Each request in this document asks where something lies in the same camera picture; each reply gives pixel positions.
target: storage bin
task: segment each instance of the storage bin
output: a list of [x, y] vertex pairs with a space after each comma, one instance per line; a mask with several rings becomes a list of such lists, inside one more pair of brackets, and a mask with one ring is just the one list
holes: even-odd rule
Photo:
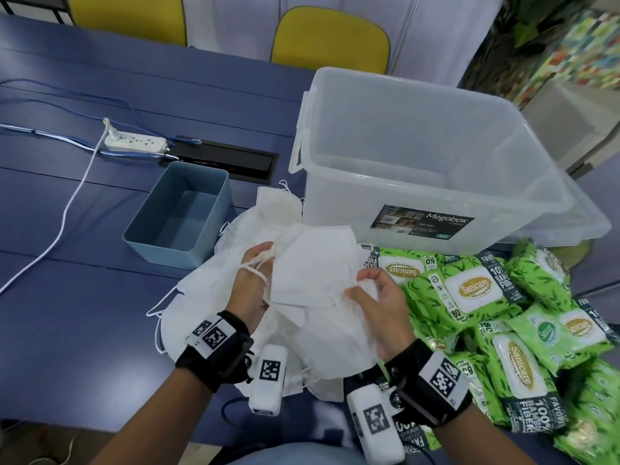
[[196, 269], [213, 250], [231, 203], [228, 171], [173, 162], [123, 239], [149, 263]]
[[300, 169], [304, 223], [351, 225], [384, 247], [474, 254], [572, 205], [508, 101], [330, 67], [301, 103], [289, 171]]
[[560, 171], [575, 200], [562, 214], [544, 214], [522, 229], [504, 238], [501, 243], [516, 243], [529, 237], [543, 246], [575, 246], [583, 240], [604, 236], [611, 230], [611, 222], [594, 202], [581, 190], [566, 171]]

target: gray box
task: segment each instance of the gray box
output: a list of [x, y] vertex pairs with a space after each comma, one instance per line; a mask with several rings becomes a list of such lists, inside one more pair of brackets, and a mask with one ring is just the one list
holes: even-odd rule
[[123, 240], [149, 263], [196, 269], [213, 250], [231, 203], [228, 171], [171, 163]]

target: chair backrest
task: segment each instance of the chair backrest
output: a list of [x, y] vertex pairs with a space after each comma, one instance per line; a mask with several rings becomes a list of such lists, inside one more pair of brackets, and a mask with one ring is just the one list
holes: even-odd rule
[[78, 26], [186, 45], [182, 0], [69, 0]]
[[287, 11], [275, 33], [272, 62], [316, 70], [340, 67], [385, 73], [389, 38], [363, 18], [317, 6]]

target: black wrist strap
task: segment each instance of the black wrist strap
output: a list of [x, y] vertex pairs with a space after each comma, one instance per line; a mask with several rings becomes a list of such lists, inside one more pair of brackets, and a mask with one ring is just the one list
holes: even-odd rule
[[405, 408], [395, 416], [399, 422], [442, 426], [472, 402], [467, 377], [443, 352], [432, 351], [422, 340], [386, 363], [386, 369]]
[[[225, 328], [220, 325], [220, 319], [227, 323]], [[234, 314], [223, 311], [217, 316], [207, 317], [186, 342], [193, 345], [185, 348], [175, 366], [190, 370], [213, 393], [222, 383], [239, 383], [248, 379], [245, 354], [253, 340], [245, 323]]]

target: power strip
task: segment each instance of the power strip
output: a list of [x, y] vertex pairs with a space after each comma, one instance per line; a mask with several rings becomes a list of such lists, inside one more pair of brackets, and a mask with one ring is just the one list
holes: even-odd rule
[[112, 152], [134, 152], [164, 155], [168, 151], [168, 142], [163, 137], [132, 134], [130, 132], [116, 132], [113, 138], [105, 138], [105, 146]]

